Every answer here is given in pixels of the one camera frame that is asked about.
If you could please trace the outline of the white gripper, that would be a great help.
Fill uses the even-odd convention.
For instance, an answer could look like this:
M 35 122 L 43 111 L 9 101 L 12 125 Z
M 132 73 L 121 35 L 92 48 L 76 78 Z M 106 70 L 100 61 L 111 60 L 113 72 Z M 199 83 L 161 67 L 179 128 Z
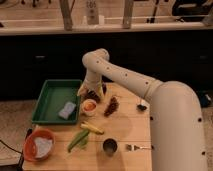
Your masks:
M 101 77 L 93 77 L 93 76 L 86 76 L 84 81 L 77 92 L 78 96 L 84 95 L 87 89 L 92 91 L 98 91 L 98 96 L 100 99 L 104 98 L 103 92 L 103 83 Z

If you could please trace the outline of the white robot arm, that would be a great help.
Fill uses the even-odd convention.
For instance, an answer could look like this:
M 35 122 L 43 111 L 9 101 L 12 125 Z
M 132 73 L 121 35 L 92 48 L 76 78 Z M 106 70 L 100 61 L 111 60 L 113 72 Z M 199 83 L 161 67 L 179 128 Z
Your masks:
M 160 81 L 109 62 L 101 48 L 83 55 L 85 79 L 78 90 L 103 98 L 107 77 L 150 104 L 152 171 L 208 171 L 202 110 L 194 90 L 179 81 Z

